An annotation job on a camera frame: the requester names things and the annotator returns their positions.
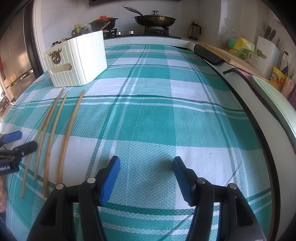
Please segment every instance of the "food container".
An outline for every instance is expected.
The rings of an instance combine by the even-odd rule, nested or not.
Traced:
[[[294,88],[293,88],[292,92],[290,93],[288,101],[293,106],[293,108],[296,110],[296,85],[294,85]]]
[[[102,27],[108,22],[110,22],[103,30],[110,30],[115,27],[115,22],[116,19],[118,18],[113,18],[113,17],[107,17],[107,16],[100,16],[100,18],[92,21],[89,23],[91,25],[91,30],[92,31],[100,31]]]
[[[54,87],[81,86],[107,68],[103,31],[83,34],[43,53]]]
[[[273,67],[270,83],[280,91],[284,85],[285,80],[286,77],[282,74],[282,72],[280,72],[276,67]]]
[[[282,95],[285,96],[286,99],[288,99],[293,88],[294,88],[294,83],[292,82],[292,80],[289,77],[287,77],[286,81],[284,83],[284,86],[281,90]]]

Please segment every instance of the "wooden cutting board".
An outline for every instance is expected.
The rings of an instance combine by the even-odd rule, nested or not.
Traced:
[[[261,78],[267,83],[269,82],[269,80],[266,77],[262,76],[262,74],[260,74],[252,65],[248,64],[246,61],[243,61],[241,58],[233,55],[232,53],[229,53],[223,49],[219,49],[217,47],[214,47],[208,44],[204,44],[202,42],[199,42],[198,44],[206,48],[207,50],[211,51],[212,53],[218,55],[221,59],[225,60],[227,63],[237,68],[240,68],[252,75],[258,76],[259,78]]]

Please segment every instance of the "knife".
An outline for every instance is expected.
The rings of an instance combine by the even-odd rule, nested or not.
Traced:
[[[270,36],[268,37],[267,40],[271,41],[274,38],[275,35],[276,35],[276,30],[274,29],[274,30],[272,30],[272,32],[271,32],[271,34],[270,34]]]
[[[270,31],[271,31],[271,27],[268,26],[267,29],[266,29],[266,32],[265,32],[265,35],[264,35],[264,38],[267,39],[269,34],[270,34]]]

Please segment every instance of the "human hand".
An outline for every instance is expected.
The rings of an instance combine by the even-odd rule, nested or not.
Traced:
[[[0,176],[0,213],[7,207],[7,192],[5,188],[5,176]]]

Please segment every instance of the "black handle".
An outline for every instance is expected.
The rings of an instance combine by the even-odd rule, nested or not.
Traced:
[[[201,33],[202,33],[202,28],[201,28],[201,26],[199,26],[199,25],[197,25],[199,28],[200,28],[200,35],[201,35]]]
[[[269,35],[268,39],[269,41],[273,40],[274,36],[276,35],[276,30],[272,30],[271,34]]]
[[[265,39],[267,39],[267,38],[268,38],[268,36],[269,36],[270,32],[271,32],[271,27],[270,27],[270,26],[268,26],[268,27],[267,27],[267,29],[266,29],[266,31],[265,31],[265,35],[264,35],[264,38],[265,38]]]

